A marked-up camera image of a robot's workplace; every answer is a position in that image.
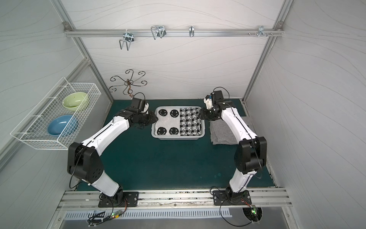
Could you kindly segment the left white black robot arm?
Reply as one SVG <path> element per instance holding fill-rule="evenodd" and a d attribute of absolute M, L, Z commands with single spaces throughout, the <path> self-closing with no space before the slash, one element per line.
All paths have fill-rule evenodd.
<path fill-rule="evenodd" d="M 149 111 L 149 103 L 134 97 L 131 105 L 116 113 L 102 129 L 81 143 L 74 142 L 68 147 L 67 172 L 104 196 L 120 201 L 123 187 L 107 175 L 101 156 L 131 126 L 147 126 L 157 121 L 157 116 Z"/>

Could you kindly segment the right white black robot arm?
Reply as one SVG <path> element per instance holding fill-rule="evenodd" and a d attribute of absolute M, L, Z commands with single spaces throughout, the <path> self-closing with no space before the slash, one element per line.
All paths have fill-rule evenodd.
<path fill-rule="evenodd" d="M 246 190 L 252 177 L 266 166 L 267 140 L 258 136 L 240 116 L 237 108 L 229 99 L 225 99 L 222 87 L 216 87 L 204 98 L 205 108 L 199 113 L 202 120 L 223 120 L 237 142 L 234 154 L 236 166 L 233 177 L 229 181 L 230 194 L 242 193 Z"/>

